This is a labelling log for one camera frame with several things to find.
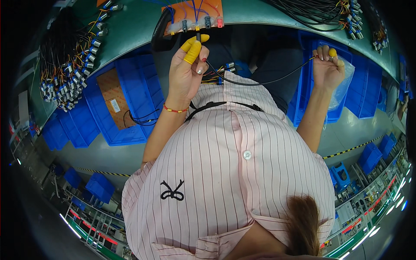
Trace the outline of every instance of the floor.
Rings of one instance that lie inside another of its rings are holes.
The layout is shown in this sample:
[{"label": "floor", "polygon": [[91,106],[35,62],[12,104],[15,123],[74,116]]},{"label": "floor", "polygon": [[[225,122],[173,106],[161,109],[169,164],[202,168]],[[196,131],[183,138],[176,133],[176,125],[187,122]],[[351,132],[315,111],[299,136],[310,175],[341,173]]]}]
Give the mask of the floor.
[{"label": "floor", "polygon": [[[154,53],[154,61],[165,97],[168,93],[170,60],[178,48],[179,44],[169,52]],[[390,133],[391,131],[396,130],[386,113],[381,110],[377,109],[373,118],[358,119],[352,112],[344,107],[338,122],[326,125],[326,129],[322,131],[318,154],[321,156],[329,156],[363,144],[382,134]],[[378,139],[375,143],[378,145],[380,141],[381,139]],[[46,143],[43,138],[40,137],[36,141],[35,146],[45,147]],[[55,150],[52,154],[58,161],[65,165],[96,171],[132,174],[140,167],[144,147],[145,144],[109,146],[103,136],[99,134],[86,149],[75,149],[71,142],[68,142],[61,151]],[[364,147],[360,147],[348,153],[328,158],[325,161],[329,167],[343,161],[348,169],[349,165],[358,160],[363,149]],[[77,171],[85,182],[87,182],[92,175],[92,172],[90,171],[78,169]],[[120,194],[127,177],[108,174],[106,177],[116,187],[116,192]]]}]

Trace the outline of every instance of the brown hair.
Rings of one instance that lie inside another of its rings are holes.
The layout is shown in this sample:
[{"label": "brown hair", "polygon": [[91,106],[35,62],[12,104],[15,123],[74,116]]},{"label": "brown hair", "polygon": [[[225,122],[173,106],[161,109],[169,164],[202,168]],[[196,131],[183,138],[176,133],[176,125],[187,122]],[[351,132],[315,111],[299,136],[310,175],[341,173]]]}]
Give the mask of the brown hair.
[{"label": "brown hair", "polygon": [[319,212],[315,200],[307,197],[288,198],[288,255],[319,254]]}]

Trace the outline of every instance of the dark pants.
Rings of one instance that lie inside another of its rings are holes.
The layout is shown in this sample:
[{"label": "dark pants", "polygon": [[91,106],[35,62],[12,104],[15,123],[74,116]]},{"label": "dark pants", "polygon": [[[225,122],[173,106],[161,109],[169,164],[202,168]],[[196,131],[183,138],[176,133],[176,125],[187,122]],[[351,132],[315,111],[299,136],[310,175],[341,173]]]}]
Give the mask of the dark pants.
[{"label": "dark pants", "polygon": [[[220,66],[233,61],[231,48],[228,42],[221,42],[211,39],[204,43],[210,54],[208,60],[217,69]],[[283,77],[303,63],[303,51],[298,40],[290,37],[280,37],[273,42],[265,42],[255,47],[258,56],[256,62],[257,70],[252,74],[251,79],[259,83],[272,81]],[[288,104],[296,91],[300,77],[300,69],[290,76],[269,84],[264,87],[270,92],[277,107],[285,114]]]}]

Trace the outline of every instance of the hand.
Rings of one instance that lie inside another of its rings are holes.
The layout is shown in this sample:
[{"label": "hand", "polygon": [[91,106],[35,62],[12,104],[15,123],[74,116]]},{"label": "hand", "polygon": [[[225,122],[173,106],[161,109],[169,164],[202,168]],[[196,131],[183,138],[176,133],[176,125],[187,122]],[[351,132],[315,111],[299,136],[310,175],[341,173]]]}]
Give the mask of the hand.
[{"label": "hand", "polygon": [[332,93],[345,78],[345,64],[338,57],[329,57],[329,46],[319,46],[313,50],[314,87],[320,87]]},{"label": "hand", "polygon": [[[209,35],[202,34],[201,42],[206,42]],[[184,109],[198,92],[202,75],[208,70],[205,60],[209,50],[196,40],[196,36],[188,39],[172,58],[169,70],[169,95],[166,103],[172,104],[172,109]]]}]

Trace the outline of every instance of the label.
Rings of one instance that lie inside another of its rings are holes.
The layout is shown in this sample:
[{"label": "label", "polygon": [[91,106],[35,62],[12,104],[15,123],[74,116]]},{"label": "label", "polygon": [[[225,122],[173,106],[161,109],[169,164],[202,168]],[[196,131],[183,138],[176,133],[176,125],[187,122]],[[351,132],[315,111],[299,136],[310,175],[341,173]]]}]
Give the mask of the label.
[{"label": "label", "polygon": [[116,113],[121,111],[121,109],[119,107],[119,104],[117,104],[117,100],[113,99],[110,102],[111,102],[111,105],[113,106],[113,109]]}]

